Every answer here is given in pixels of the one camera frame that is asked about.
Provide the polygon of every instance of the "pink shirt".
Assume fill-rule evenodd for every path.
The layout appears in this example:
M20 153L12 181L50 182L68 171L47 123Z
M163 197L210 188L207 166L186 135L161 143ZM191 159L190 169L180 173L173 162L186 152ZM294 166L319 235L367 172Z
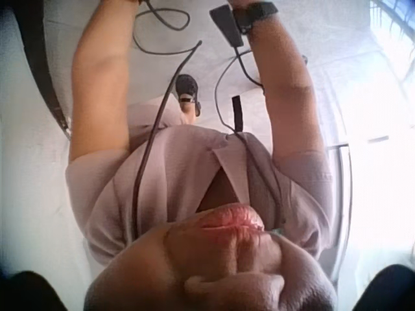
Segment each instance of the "pink shirt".
M147 117L143 122L143 114L154 115L155 108L140 107L141 117L132 118L132 153L95 152L78 158L67 168L75 218L101 264L108 264L133 242L132 217L137 217L142 235L154 226L195 214L220 168L238 200L259 213L267 230L282 229L288 239L316 257L330 246L333 204L331 174L324 154L294 154L276 168L265 147L252 134L243 134L278 197L276 205L236 136L198 126L175 126L182 122L177 121L180 117L173 109L165 113L161 125L164 129L154 141L137 214L132 215L134 180L146 146L142 142L153 121ZM130 115L137 112L133 108Z

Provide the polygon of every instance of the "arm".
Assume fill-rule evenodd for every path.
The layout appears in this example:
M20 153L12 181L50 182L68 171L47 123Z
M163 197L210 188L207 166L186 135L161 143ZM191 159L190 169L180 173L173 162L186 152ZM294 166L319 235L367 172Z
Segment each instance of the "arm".
M101 0L75 53L73 135L69 160L129 149L128 53L138 0Z
M256 1L232 0L231 5L243 8ZM313 82L279 18L256 22L249 40L265 87L274 161L296 152L323 151Z

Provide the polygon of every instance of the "black strap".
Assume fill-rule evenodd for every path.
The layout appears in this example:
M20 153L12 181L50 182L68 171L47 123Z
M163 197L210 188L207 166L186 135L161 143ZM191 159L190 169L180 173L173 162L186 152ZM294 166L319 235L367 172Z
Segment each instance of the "black strap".
M233 116L235 119L235 131L243 132L244 131L244 119L243 119L243 113L242 113L241 97L239 95L232 97L232 105L233 105Z

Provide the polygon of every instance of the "hand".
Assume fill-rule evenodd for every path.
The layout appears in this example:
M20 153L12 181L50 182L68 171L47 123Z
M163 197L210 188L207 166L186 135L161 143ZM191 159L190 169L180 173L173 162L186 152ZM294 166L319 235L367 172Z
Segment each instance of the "hand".
M232 8L246 8L252 3L262 2L262 0L228 0Z

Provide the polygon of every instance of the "short sleeve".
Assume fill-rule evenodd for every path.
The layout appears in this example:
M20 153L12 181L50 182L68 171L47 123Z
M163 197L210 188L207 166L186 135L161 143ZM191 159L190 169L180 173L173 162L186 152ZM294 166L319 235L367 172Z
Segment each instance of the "short sleeve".
M101 192L128 155L126 150L105 150L84 155L69 164L66 170L69 197L75 219L84 235Z
M290 240L315 257L331 245L333 223L332 175L324 153L299 152L279 163L290 186Z
M298 152L278 164L279 171L307 191L320 204L332 223L333 177L326 155L322 152Z

